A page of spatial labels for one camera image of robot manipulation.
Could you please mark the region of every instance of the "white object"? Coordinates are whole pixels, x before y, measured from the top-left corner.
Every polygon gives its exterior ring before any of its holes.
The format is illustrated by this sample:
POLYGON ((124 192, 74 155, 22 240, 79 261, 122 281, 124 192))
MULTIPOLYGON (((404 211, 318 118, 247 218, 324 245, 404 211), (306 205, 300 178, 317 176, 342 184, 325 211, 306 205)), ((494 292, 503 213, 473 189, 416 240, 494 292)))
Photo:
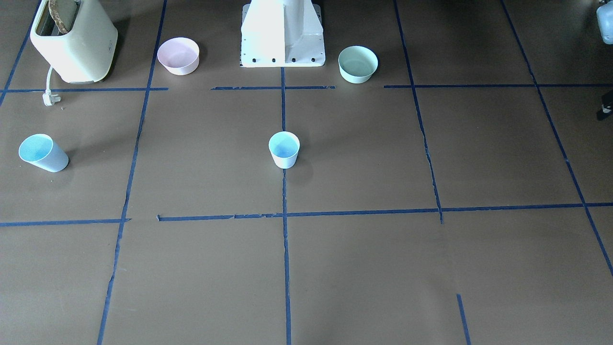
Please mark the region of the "white object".
POLYGON ((364 83, 375 73, 379 60, 372 50, 353 45, 343 49, 338 55, 338 68, 341 76, 350 83, 364 83))
POLYGON ((52 36, 42 29, 48 20, 48 0, 40 3, 30 30, 39 53, 67 83, 102 80, 113 62, 117 29, 98 0, 81 0, 74 24, 65 35, 52 36))
POLYGON ((46 134, 27 137, 19 146, 19 158, 52 173, 68 165, 68 156, 64 150, 46 134))
POLYGON ((326 62, 321 9, 311 0, 252 0, 243 7, 240 31, 244 67, 316 67, 326 62))
POLYGON ((45 93, 42 94, 42 102, 48 107, 62 100, 62 97, 57 93, 51 94, 51 72, 53 72, 53 67, 49 67, 49 71, 47 72, 47 88, 45 89, 45 93))
POLYGON ((287 131, 275 133, 268 141, 268 149, 279 168, 289 169, 296 163, 300 140, 294 133, 287 131))
POLYGON ((603 42, 613 44, 613 1, 600 6, 596 10, 596 17, 603 42))
POLYGON ((184 76, 194 72, 200 60, 200 48, 196 42, 175 37, 159 46, 158 61, 172 74, 184 76))

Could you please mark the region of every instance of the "light blue cup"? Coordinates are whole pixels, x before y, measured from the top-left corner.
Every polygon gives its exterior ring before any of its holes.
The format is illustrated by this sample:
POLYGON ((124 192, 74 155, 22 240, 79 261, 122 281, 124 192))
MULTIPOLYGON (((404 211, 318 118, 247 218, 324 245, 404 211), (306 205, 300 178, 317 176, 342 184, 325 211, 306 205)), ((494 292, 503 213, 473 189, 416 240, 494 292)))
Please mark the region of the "light blue cup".
POLYGON ((52 173, 68 165, 68 156, 64 150, 46 134, 27 137, 19 146, 19 158, 52 173))
POLYGON ((379 60, 372 50, 361 45, 352 45, 338 55, 341 76, 350 83, 364 83, 375 73, 379 60))
POLYGON ((268 149, 275 164, 281 169, 289 169, 296 163, 300 140, 294 133, 275 133, 268 141, 268 149))

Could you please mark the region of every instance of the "cup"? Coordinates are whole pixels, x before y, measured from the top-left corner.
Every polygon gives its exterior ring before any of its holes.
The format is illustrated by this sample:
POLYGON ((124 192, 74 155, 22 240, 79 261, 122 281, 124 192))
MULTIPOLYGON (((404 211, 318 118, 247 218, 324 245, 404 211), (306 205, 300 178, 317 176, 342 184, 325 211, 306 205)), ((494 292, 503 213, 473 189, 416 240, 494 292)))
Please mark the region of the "cup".
POLYGON ((184 76, 194 72, 200 60, 200 48, 196 42, 175 37, 158 48, 158 61, 172 74, 184 76))
POLYGON ((352 45, 338 55, 341 76, 350 83, 360 84, 375 73, 379 60, 372 50, 361 45, 352 45))
POLYGON ((41 169, 57 173, 68 165, 68 156, 46 134, 34 134, 19 145, 19 158, 41 169))
POLYGON ((270 137, 268 149, 279 168, 289 169, 296 163, 300 141, 294 133, 283 131, 270 137))

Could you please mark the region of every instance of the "black object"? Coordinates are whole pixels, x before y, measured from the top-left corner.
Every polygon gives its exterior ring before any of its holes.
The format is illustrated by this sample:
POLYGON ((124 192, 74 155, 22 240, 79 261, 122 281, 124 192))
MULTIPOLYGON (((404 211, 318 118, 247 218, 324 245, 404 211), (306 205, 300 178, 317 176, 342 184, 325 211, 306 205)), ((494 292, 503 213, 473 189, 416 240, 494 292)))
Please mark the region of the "black object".
POLYGON ((596 113, 598 121, 602 121, 613 114, 613 90, 603 95, 603 108, 596 113))

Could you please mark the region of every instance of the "white cable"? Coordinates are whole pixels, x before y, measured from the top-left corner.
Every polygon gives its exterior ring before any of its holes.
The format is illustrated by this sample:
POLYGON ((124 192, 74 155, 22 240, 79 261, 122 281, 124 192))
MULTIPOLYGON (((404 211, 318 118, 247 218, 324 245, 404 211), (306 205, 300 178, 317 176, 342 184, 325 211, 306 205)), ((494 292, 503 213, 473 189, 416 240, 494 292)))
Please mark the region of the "white cable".
POLYGON ((47 72, 47 88, 45 89, 45 93, 42 94, 42 102, 48 107, 62 100, 62 97, 58 94, 51 94, 51 72, 53 72, 53 66, 49 66, 49 72, 47 72))

